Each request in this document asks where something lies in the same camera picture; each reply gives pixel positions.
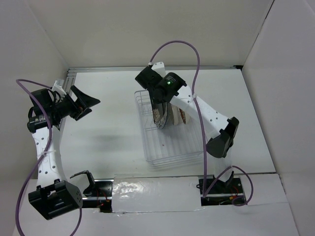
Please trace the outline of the blue floral white plate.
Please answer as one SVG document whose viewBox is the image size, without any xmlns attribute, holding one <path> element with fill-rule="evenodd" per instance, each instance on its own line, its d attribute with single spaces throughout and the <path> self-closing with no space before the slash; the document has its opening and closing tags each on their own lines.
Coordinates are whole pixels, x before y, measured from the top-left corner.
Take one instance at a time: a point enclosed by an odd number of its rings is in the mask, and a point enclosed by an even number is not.
<svg viewBox="0 0 315 236">
<path fill-rule="evenodd" d="M 163 116 L 161 117 L 160 121 L 156 124 L 157 129 L 163 129 L 166 126 L 166 124 L 170 118 L 170 110 L 171 110 L 170 104 L 166 103 Z"/>
</svg>

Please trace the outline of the beige plate blue swirl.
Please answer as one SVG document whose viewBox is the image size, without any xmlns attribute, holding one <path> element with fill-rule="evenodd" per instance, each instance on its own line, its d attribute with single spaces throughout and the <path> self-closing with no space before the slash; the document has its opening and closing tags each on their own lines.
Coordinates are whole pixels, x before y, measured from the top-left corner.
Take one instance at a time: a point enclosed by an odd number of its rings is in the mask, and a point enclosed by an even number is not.
<svg viewBox="0 0 315 236">
<path fill-rule="evenodd" d="M 181 117 L 181 113 L 180 113 L 180 109 L 174 105 L 171 105 L 171 109 L 172 109 L 172 114 L 173 114 L 173 118 L 172 118 L 172 122 L 174 125 L 179 125 L 182 123 L 182 117 Z"/>
</svg>

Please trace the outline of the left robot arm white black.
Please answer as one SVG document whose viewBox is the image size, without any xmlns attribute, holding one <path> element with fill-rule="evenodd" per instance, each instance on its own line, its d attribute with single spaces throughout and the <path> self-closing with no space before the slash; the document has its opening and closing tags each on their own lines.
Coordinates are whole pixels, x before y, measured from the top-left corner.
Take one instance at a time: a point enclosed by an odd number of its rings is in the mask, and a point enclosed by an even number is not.
<svg viewBox="0 0 315 236">
<path fill-rule="evenodd" d="M 31 93 L 33 106 L 28 113 L 27 128 L 35 142 L 38 176 L 36 190 L 28 194 L 29 203 L 47 220 L 63 215 L 83 206 L 81 192 L 92 196 L 97 183 L 85 179 L 79 188 L 67 181 L 63 171 L 60 152 L 60 124 L 63 118 L 80 120 L 91 113 L 91 107 L 100 100 L 86 95 L 76 86 L 70 90 L 73 100 L 62 87 L 54 85 Z"/>
</svg>

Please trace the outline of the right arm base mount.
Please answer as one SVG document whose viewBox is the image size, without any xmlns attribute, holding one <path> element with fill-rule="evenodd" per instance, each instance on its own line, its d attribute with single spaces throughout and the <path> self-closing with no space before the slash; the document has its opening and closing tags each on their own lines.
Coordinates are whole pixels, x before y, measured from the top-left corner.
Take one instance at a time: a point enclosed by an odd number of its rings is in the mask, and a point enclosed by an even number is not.
<svg viewBox="0 0 315 236">
<path fill-rule="evenodd" d="M 241 205 L 246 201 L 239 177 L 234 177 L 227 185 L 219 180 L 206 197 L 203 197 L 202 187 L 203 179 L 199 178 L 196 188 L 200 191 L 201 205 L 203 207 L 232 205 L 233 200 L 236 205 Z"/>
</svg>

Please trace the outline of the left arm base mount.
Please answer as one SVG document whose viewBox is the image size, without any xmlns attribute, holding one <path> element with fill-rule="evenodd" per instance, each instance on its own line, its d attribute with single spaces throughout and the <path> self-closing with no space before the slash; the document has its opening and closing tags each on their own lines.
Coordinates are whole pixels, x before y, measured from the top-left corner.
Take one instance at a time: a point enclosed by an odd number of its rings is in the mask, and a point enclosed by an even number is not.
<svg viewBox="0 0 315 236">
<path fill-rule="evenodd" d="M 113 179 L 96 179 L 93 190 L 88 193 L 88 196 L 84 194 L 84 190 L 90 185 L 86 177 L 80 177 L 77 180 L 72 178 L 69 181 L 80 189 L 83 198 L 83 209 L 96 209 L 104 213 L 112 212 Z"/>
</svg>

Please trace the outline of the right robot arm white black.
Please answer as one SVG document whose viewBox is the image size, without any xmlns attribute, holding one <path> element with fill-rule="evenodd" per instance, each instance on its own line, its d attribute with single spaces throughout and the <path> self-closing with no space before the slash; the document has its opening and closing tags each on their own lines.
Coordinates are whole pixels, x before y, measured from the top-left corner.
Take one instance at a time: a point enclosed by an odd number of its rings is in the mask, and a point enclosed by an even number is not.
<svg viewBox="0 0 315 236">
<path fill-rule="evenodd" d="M 135 80 L 149 93 L 157 128 L 164 128 L 171 107 L 182 110 L 199 122 L 206 152 L 215 159 L 215 188 L 221 193 L 227 192 L 232 186 L 233 176 L 228 152 L 233 146 L 239 120 L 220 114 L 193 93 L 192 88 L 179 75 L 166 73 L 164 67 L 147 66 Z"/>
</svg>

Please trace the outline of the black square plate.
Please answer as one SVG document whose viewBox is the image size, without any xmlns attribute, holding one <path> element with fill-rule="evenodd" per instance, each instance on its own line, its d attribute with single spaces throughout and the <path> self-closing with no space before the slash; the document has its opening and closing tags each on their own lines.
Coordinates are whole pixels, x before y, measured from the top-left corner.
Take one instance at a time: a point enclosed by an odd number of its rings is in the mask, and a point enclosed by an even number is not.
<svg viewBox="0 0 315 236">
<path fill-rule="evenodd" d="M 165 104 L 166 103 L 159 103 L 152 105 L 154 124 L 157 124 L 163 116 L 163 113 L 165 111 Z"/>
</svg>

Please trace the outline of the brown rim floral bowl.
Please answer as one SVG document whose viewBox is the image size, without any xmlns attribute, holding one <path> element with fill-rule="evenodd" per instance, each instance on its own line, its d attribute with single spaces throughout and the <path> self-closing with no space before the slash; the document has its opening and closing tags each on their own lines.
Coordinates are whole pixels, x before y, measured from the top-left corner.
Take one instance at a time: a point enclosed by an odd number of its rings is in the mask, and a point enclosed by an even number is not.
<svg viewBox="0 0 315 236">
<path fill-rule="evenodd" d="M 183 123 L 187 124 L 190 121 L 190 116 L 186 114 L 186 112 L 183 111 L 182 109 L 179 109 L 179 111 L 180 111 L 180 115 L 181 115 Z"/>
</svg>

